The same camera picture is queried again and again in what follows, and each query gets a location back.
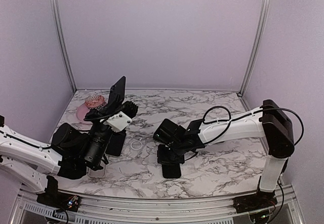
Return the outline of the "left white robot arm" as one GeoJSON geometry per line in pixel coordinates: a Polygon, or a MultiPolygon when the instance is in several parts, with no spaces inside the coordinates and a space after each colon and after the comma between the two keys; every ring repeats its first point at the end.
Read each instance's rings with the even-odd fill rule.
{"type": "Polygon", "coordinates": [[[122,110],[100,115],[94,111],[88,121],[89,131],[62,124],[46,144],[13,131],[1,124],[1,166],[21,180],[34,193],[44,193],[53,206],[64,202],[64,195],[55,187],[54,176],[77,180],[88,169],[101,170],[101,160],[113,133],[119,133],[132,122],[122,110]]]}

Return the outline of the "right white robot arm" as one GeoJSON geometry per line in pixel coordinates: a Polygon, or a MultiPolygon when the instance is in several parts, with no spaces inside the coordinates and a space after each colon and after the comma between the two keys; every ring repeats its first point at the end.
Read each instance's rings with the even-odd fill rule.
{"type": "Polygon", "coordinates": [[[181,165],[185,154],[196,153],[210,143],[243,138],[266,138],[268,154],[258,191],[251,196],[251,204],[261,208],[270,200],[288,158],[295,151],[293,125],[286,115],[287,109],[280,108],[273,100],[264,100],[262,106],[249,112],[226,119],[207,121],[205,118],[191,121],[184,128],[169,119],[164,119],[153,138],[160,142],[157,162],[166,179],[181,177],[181,165]]]}

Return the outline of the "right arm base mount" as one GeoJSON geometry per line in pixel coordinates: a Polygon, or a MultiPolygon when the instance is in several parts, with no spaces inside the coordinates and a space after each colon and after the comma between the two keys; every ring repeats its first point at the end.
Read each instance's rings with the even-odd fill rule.
{"type": "Polygon", "coordinates": [[[275,191],[262,191],[258,185],[254,194],[235,197],[233,199],[233,208],[236,213],[244,213],[275,206],[277,203],[275,191]]]}

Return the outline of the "black cased phone dual camera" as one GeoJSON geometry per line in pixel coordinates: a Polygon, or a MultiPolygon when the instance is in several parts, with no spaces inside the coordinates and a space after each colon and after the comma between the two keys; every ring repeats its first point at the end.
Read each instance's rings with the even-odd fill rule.
{"type": "Polygon", "coordinates": [[[108,112],[114,112],[119,106],[122,105],[125,99],[126,77],[122,76],[113,86],[110,88],[108,97],[108,112]]]}

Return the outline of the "black phone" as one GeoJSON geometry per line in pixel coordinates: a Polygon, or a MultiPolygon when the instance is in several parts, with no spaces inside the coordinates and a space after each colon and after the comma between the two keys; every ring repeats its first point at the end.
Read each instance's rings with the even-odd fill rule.
{"type": "Polygon", "coordinates": [[[162,165],[162,174],[165,179],[177,179],[181,177],[180,164],[162,165]]]}

